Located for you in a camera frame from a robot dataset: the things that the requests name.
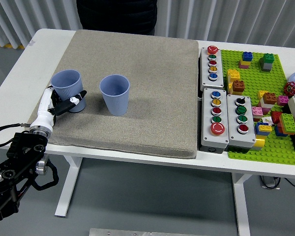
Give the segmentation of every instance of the gray floor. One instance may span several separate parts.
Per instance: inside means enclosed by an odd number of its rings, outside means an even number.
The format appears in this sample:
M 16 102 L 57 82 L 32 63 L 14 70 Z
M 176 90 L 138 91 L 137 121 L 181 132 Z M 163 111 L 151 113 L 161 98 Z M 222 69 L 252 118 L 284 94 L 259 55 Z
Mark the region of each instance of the gray floor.
M 0 84 L 22 51 L 0 48 Z M 0 162 L 6 151 L 0 149 Z M 69 165 L 52 155 L 60 181 L 30 188 L 20 212 L 0 221 L 0 236 L 89 235 L 90 228 L 235 236 L 231 175 L 173 167 L 84 159 L 66 218 L 54 217 Z M 38 177 L 43 184 L 51 173 Z M 265 190 L 245 183 L 252 236 L 295 236 L 295 188 Z

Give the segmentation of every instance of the white table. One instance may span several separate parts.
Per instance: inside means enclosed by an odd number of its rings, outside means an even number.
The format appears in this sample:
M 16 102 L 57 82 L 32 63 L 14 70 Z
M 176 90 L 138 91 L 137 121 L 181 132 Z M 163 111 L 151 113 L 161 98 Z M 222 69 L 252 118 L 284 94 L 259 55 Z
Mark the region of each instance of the white table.
M 68 30 L 41 29 L 35 34 L 0 87 L 0 126 L 27 122 L 74 33 L 75 31 Z M 215 45 L 220 49 L 278 54 L 286 77 L 289 78 L 295 72 L 293 48 L 209 41 L 198 43 L 199 48 Z M 0 132 L 0 143 L 6 142 L 15 132 L 21 131 L 22 128 L 10 128 Z M 213 154 L 198 151 L 196 159 L 186 160 L 48 144 L 46 153 L 63 155 L 70 164 L 55 213 L 61 217 L 66 216 L 83 157 L 231 172 L 238 232 L 241 236 L 250 235 L 243 183 L 251 175 L 295 178 L 295 166 L 230 159 L 226 152 Z

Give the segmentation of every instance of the button panel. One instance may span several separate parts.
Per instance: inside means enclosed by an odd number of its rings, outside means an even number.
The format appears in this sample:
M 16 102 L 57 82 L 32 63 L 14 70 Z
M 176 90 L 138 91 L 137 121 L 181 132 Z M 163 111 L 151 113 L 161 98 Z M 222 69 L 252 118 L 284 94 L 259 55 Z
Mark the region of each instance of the button panel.
M 215 46 L 201 49 L 200 90 L 204 88 L 224 89 L 221 51 Z
M 229 144 L 226 91 L 205 88 L 202 95 L 201 145 L 206 150 Z
M 256 142 L 250 97 L 227 95 L 230 146 L 251 148 Z

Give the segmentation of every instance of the cup rim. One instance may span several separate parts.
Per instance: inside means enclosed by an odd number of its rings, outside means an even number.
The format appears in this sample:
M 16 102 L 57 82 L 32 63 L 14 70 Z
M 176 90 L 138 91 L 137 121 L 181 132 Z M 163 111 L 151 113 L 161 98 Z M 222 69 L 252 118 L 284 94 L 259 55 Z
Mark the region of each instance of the cup rim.
M 121 94 L 118 94 L 118 95 L 108 95 L 108 94 L 106 94 L 106 93 L 104 93 L 104 92 L 102 91 L 100 85 L 101 85 L 101 83 L 103 82 L 103 80 L 105 80 L 106 78 L 108 78 L 108 77 L 110 77 L 110 76 L 114 76 L 114 75 L 118 75 L 118 76 L 122 76 L 122 77 L 124 77 L 124 78 L 127 80 L 129 86 L 128 86 L 127 90 L 126 90 L 125 92 L 121 93 Z M 119 97 L 119 96 L 122 96 L 122 95 L 124 95 L 125 93 L 127 93 L 127 92 L 129 91 L 129 89 L 130 89 L 130 81 L 128 80 L 127 77 L 125 77 L 124 75 L 120 75 L 120 74 L 112 74 L 112 75 L 108 75 L 108 76 L 106 76 L 104 79 L 102 79 L 102 80 L 100 81 L 100 83 L 99 83 L 99 90 L 100 90 L 104 95 L 106 95 L 106 96 L 108 96 L 108 97 Z
M 65 87 L 54 86 L 54 85 L 52 84 L 52 80 L 53 80 L 53 78 L 54 78 L 57 74 L 59 74 L 59 73 L 61 73 L 61 72 L 64 72 L 64 71 L 75 71 L 75 72 L 77 72 L 77 73 L 79 74 L 79 79 L 78 79 L 75 83 L 73 83 L 73 84 L 71 84 L 71 85 L 68 85 L 68 86 L 65 86 Z M 52 85 L 52 87 L 57 88 L 57 89 L 66 89 L 66 88 L 68 88 L 68 87 L 71 87 L 71 86 L 75 85 L 75 84 L 78 83 L 80 80 L 81 80 L 81 73 L 80 73 L 79 71 L 74 70 L 74 69 L 67 69 L 67 70 L 61 70 L 61 71 L 57 72 L 56 74 L 54 74 L 54 75 L 51 77 L 50 84 Z

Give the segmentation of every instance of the blue plastic cup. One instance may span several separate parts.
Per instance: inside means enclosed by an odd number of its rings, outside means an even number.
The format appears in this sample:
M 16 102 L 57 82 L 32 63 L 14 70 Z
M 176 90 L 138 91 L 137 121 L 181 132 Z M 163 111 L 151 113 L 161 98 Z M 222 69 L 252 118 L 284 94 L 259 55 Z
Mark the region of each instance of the blue plastic cup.
M 116 117 L 128 110 L 130 82 L 122 75 L 109 75 L 99 83 L 109 112 Z
M 77 70 L 63 70 L 51 78 L 51 85 L 59 95 L 62 101 L 65 101 L 81 91 L 83 91 L 81 74 Z M 85 98 L 78 105 L 70 110 L 76 113 L 83 110 L 86 106 Z

